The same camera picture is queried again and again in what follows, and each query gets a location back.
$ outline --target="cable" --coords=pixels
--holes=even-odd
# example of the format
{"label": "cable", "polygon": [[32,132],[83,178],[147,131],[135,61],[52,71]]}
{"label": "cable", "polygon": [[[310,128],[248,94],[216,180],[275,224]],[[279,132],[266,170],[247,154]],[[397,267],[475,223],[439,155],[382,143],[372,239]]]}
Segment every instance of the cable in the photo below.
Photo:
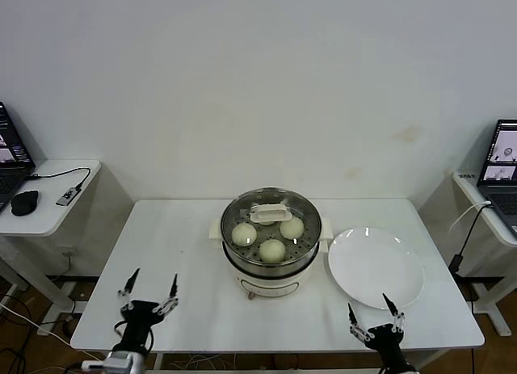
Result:
{"label": "cable", "polygon": [[470,234],[472,233],[472,230],[474,229],[474,226],[476,225],[476,222],[477,222],[477,218],[479,218],[479,216],[481,215],[481,212],[486,208],[486,207],[492,207],[492,204],[485,204],[483,207],[481,207],[478,211],[477,211],[477,214],[476,214],[476,217],[474,218],[472,224],[470,225],[470,230],[469,230],[469,233],[467,234],[467,238],[465,239],[465,242],[463,244],[463,246],[461,247],[461,250],[460,250],[460,255],[463,254],[463,250],[465,250],[465,247],[467,246],[467,242],[469,241],[469,238],[470,238]]}
{"label": "cable", "polygon": [[151,352],[151,350],[153,350],[153,346],[154,346],[154,334],[153,334],[153,330],[151,330],[149,328],[149,333],[151,334],[151,344],[149,345],[149,348],[147,349],[147,354],[149,354]]}
{"label": "cable", "polygon": [[465,247],[467,246],[467,243],[469,242],[470,234],[472,234],[472,230],[474,229],[474,226],[476,225],[477,218],[479,218],[479,216],[481,215],[481,212],[487,207],[492,208],[492,204],[485,204],[479,210],[477,210],[477,214],[474,217],[472,224],[470,225],[469,233],[467,234],[467,237],[465,238],[465,242],[464,242],[463,246],[461,247],[460,253],[454,254],[454,257],[452,257],[451,263],[449,263],[449,271],[451,272],[451,274],[453,276],[456,275],[458,273],[458,271],[460,270],[460,265],[461,265],[461,262],[463,261],[463,255],[462,255],[463,250],[465,250]]}
{"label": "cable", "polygon": [[[472,294],[472,287],[470,284],[467,285],[469,288],[469,299],[470,299],[470,312],[474,317],[474,299]],[[470,349],[470,360],[472,361],[472,374],[476,374],[476,361],[474,360],[474,347]]]}
{"label": "cable", "polygon": [[25,366],[26,366],[27,362],[25,361],[25,358],[23,357],[23,355],[21,355],[19,352],[14,351],[12,348],[2,348],[0,350],[0,354],[3,353],[4,351],[8,351],[8,352],[10,352],[10,353],[12,353],[12,354],[14,354],[16,356],[15,360],[13,360],[13,363],[11,363],[11,367],[9,368],[9,372],[11,372],[11,370],[15,366],[15,363],[16,363],[17,359],[20,359],[20,362],[23,362],[23,371],[22,372],[25,372]]}
{"label": "cable", "polygon": [[67,372],[72,372],[75,368],[81,368],[82,362],[74,362],[71,365],[69,365],[64,371],[63,374],[66,374]]}
{"label": "cable", "polygon": [[59,279],[60,277],[62,277],[63,275],[65,275],[66,273],[68,273],[72,269],[72,256],[70,254],[63,254],[63,255],[65,257],[68,257],[68,267],[60,275],[58,275],[58,276],[54,277],[53,279],[51,279],[52,282],[56,281],[57,279]]}
{"label": "cable", "polygon": [[86,174],[84,179],[81,180],[81,182],[77,186],[75,186],[75,189],[80,191],[82,184],[86,181],[86,179],[88,179],[88,176],[90,176],[90,174],[91,174],[91,169],[88,168],[87,166],[80,166],[78,168],[73,168],[72,170],[66,170],[65,172],[60,172],[58,174],[30,174],[25,178],[25,180],[40,180],[40,179],[56,178],[57,176],[62,176],[63,174],[69,174],[71,172],[75,172],[76,170],[87,170],[88,171],[88,173]]}
{"label": "cable", "polygon": [[[19,302],[24,308],[25,310],[27,311],[28,313],[28,316],[29,318],[32,320],[32,315],[31,315],[31,311],[29,310],[29,308],[25,305],[25,303],[23,301],[21,301],[20,299],[14,297],[14,296],[11,296],[11,295],[7,295],[5,293],[2,293],[0,294],[0,296],[4,296],[4,297],[10,297],[12,300],[16,300],[17,302]],[[13,324],[16,324],[17,326],[29,326],[30,324],[23,324],[23,323],[18,323],[17,321],[14,321],[14,320],[11,320],[5,316],[3,316],[3,314],[0,313],[0,317],[2,317],[3,319],[5,319],[6,321],[8,321],[9,323],[13,323]]]}
{"label": "cable", "polygon": [[473,204],[472,206],[470,206],[469,208],[467,208],[467,209],[463,212],[463,214],[461,214],[461,215],[458,217],[458,219],[456,219],[456,220],[454,221],[454,223],[452,223],[452,225],[449,227],[449,233],[452,231],[452,228],[456,225],[456,223],[458,223],[458,222],[461,220],[461,218],[463,218],[463,217],[467,214],[467,212],[469,212],[470,210],[472,210],[473,208],[475,208],[475,207],[477,207],[477,206],[482,206],[483,204],[491,204],[491,203],[492,203],[492,202],[490,202],[489,200],[485,200],[484,202],[480,202],[480,203],[477,203],[477,204]]}
{"label": "cable", "polygon": [[[14,315],[18,316],[18,317],[21,317],[22,319],[24,319],[25,321],[28,321],[29,323],[31,323],[34,327],[37,327],[43,331],[45,331],[47,334],[51,334],[53,337],[61,340],[66,346],[70,347],[70,348],[73,348],[70,343],[66,342],[61,336],[59,335],[56,335],[54,334],[53,332],[50,332],[50,331],[47,331],[47,330],[44,330],[43,328],[41,328],[40,326],[38,326],[35,322],[33,322],[32,320],[29,320],[27,319],[25,316],[23,315],[20,315],[19,313],[16,313],[15,311],[13,311],[12,309],[9,309],[7,308],[4,304],[0,303],[0,306],[3,307],[4,309],[8,310],[9,312],[13,313]],[[86,351],[82,351],[82,350],[79,350],[80,352],[90,356],[91,358],[95,359],[95,360],[98,360],[100,361],[99,358],[97,358],[96,356],[90,354],[89,352],[86,352]]]}
{"label": "cable", "polygon": [[37,372],[42,372],[43,370],[50,370],[52,368],[58,368],[61,371],[64,371],[67,369],[67,368],[62,368],[61,366],[48,366],[47,368],[39,368],[38,370],[34,370],[33,372],[28,372],[26,374],[36,374]]}

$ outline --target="white table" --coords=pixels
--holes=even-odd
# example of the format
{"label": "white table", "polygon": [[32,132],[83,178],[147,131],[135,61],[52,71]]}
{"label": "white table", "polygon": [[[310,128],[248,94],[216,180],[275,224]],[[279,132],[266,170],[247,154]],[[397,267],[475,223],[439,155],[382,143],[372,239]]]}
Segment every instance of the white table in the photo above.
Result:
{"label": "white table", "polygon": [[[46,160],[36,163],[35,173],[39,175],[56,174],[77,167],[91,168],[91,174],[82,185],[82,191],[66,207],[56,205],[57,200],[71,187],[75,187],[87,174],[86,170],[80,170],[58,176],[51,179],[40,179],[27,181],[19,189],[20,192],[37,190],[38,206],[34,212],[26,216],[14,216],[11,213],[11,206],[8,205],[0,213],[0,236],[3,237],[47,237],[56,232],[61,222],[66,218],[74,205],[81,198],[82,194],[100,169],[100,162],[97,160]],[[47,279],[33,261],[29,260],[22,253],[17,251],[8,242],[0,246],[0,257],[3,261],[0,266],[7,263],[18,274],[26,279],[38,291],[43,293],[53,303],[47,312],[44,322],[54,321],[61,312],[70,312],[74,302],[68,295],[74,289],[74,283],[65,283],[60,290],[56,285]],[[84,310],[85,304],[77,303],[74,312]]]}
{"label": "white table", "polygon": [[[334,235],[357,225],[387,229],[406,240],[424,264],[421,296],[406,313],[404,349],[477,347],[484,337],[410,201],[314,200]],[[142,200],[135,204],[72,338],[81,350],[110,350],[121,319],[117,290],[139,267],[133,299],[161,301],[179,272],[180,305],[154,329],[161,352],[365,351],[350,334],[347,296],[333,281],[326,254],[308,282],[278,299],[247,300],[222,250],[208,240],[211,219],[229,200]],[[366,327],[391,321],[387,311],[353,302]]]}
{"label": "white table", "polygon": [[[474,174],[472,171],[457,171],[454,173],[453,178],[472,204],[486,201],[486,198],[476,187],[477,174]],[[517,238],[502,223],[494,210],[485,208],[481,212],[481,216],[492,233],[494,233],[494,236],[506,247],[502,248],[497,254],[493,254],[494,258],[503,257],[509,250],[517,247]],[[474,269],[478,268],[479,264],[484,261],[484,259],[480,260]],[[489,291],[486,290],[483,284],[473,284],[473,288],[479,296],[479,299],[474,302],[474,313],[487,314],[500,336],[511,336],[511,329],[499,311],[497,303],[517,288],[517,268],[514,268],[509,275],[499,281]]]}

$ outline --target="electric steamer pot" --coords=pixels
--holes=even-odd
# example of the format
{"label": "electric steamer pot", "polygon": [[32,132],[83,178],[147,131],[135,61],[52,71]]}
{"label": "electric steamer pot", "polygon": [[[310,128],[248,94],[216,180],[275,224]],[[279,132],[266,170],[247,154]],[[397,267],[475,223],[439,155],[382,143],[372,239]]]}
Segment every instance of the electric steamer pot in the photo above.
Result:
{"label": "electric steamer pot", "polygon": [[[287,239],[280,232],[280,225],[293,217],[303,222],[303,233]],[[254,227],[256,238],[253,240],[253,235],[245,237],[245,245],[238,246],[232,239],[232,232],[242,223]],[[282,296],[298,288],[302,272],[316,258],[321,232],[322,219],[312,203],[295,192],[274,187],[240,195],[221,218],[226,258],[237,269],[237,279],[242,287],[261,296]],[[271,239],[282,242],[285,253],[280,260],[266,262],[261,257],[260,246]]]}

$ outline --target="white wall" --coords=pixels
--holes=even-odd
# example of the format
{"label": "white wall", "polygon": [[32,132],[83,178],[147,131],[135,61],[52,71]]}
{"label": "white wall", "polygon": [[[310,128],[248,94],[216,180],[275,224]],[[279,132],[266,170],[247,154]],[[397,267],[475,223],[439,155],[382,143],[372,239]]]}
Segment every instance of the white wall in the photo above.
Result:
{"label": "white wall", "polygon": [[132,200],[278,185],[420,208],[514,115],[515,1],[0,0],[0,98]]}

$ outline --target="desk leg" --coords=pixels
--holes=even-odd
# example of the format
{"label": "desk leg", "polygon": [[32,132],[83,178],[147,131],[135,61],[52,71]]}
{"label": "desk leg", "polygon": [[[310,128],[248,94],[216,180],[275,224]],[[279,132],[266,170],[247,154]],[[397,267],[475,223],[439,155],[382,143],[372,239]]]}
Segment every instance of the desk leg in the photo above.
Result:
{"label": "desk leg", "polygon": [[517,276],[509,275],[499,281],[492,289],[486,290],[483,284],[473,284],[479,299],[474,301],[474,313],[485,313],[489,316],[499,336],[511,336],[510,327],[497,306],[498,301],[517,288]]}
{"label": "desk leg", "polygon": [[424,351],[411,351],[407,355],[408,360],[411,364],[413,364],[417,370],[422,370],[425,366],[431,363],[433,360],[437,360],[440,356],[449,352],[448,349],[443,350],[424,350]]}
{"label": "desk leg", "polygon": [[[68,297],[70,293],[74,291],[75,285],[75,282],[64,283],[63,288],[61,288],[61,292],[66,294],[66,296]],[[86,304],[88,304],[88,301],[75,301],[74,313],[83,313],[86,308]],[[54,321],[57,321],[57,319],[60,317],[62,313],[72,313],[72,310],[70,309],[66,311],[61,309],[58,305],[52,305],[48,312],[45,314],[45,317],[42,321],[42,323],[50,324],[43,324],[41,328],[38,329],[38,335],[47,336],[48,332],[45,331],[50,331],[55,326],[55,324],[52,323]]]}
{"label": "desk leg", "polygon": [[16,259],[6,262],[17,271],[30,285],[40,291],[52,303],[63,311],[70,311],[74,302],[64,294],[46,275],[44,275],[34,264],[23,254],[17,254]]}
{"label": "desk leg", "polygon": [[7,265],[7,263],[0,258],[0,275],[6,279],[11,285],[16,285],[20,291],[27,291],[29,288],[25,280],[20,279],[19,275],[16,274],[13,269]]}
{"label": "desk leg", "polygon": [[[7,295],[2,298],[2,305],[7,306],[9,304],[9,301],[11,300],[11,296],[14,296],[17,290],[20,291],[27,291],[29,288],[29,285],[25,282],[24,279],[20,279],[19,276],[16,274],[15,271],[11,269],[9,265],[6,264],[6,262],[0,258],[0,275],[6,279],[8,283],[11,283],[11,287],[7,291]],[[0,308],[0,313],[4,311],[5,309],[3,307]]]}

